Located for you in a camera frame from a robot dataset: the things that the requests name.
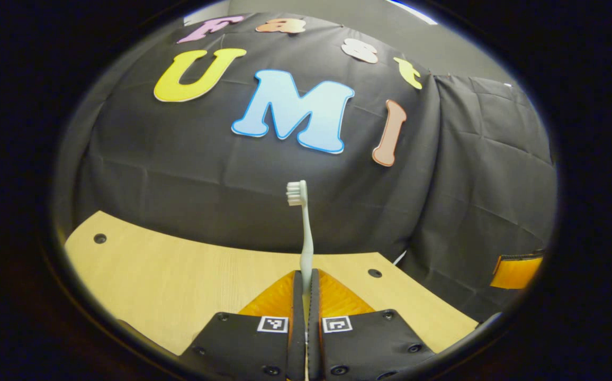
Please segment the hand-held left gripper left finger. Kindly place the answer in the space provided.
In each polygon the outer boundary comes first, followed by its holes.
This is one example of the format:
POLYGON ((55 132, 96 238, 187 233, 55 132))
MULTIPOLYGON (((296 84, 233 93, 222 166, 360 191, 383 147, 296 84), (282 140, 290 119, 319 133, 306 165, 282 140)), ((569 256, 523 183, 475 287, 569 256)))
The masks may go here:
POLYGON ((291 271, 238 313, 215 313, 178 358, 200 379, 304 380, 302 280, 291 271))

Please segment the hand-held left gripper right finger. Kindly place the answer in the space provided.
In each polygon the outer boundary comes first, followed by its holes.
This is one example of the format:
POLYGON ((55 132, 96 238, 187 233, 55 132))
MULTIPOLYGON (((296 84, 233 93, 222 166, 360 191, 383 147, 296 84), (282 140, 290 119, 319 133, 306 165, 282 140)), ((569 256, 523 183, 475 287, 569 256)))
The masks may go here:
POLYGON ((377 311, 332 275, 313 271, 310 380, 381 380, 405 374, 434 355, 398 311, 377 311))

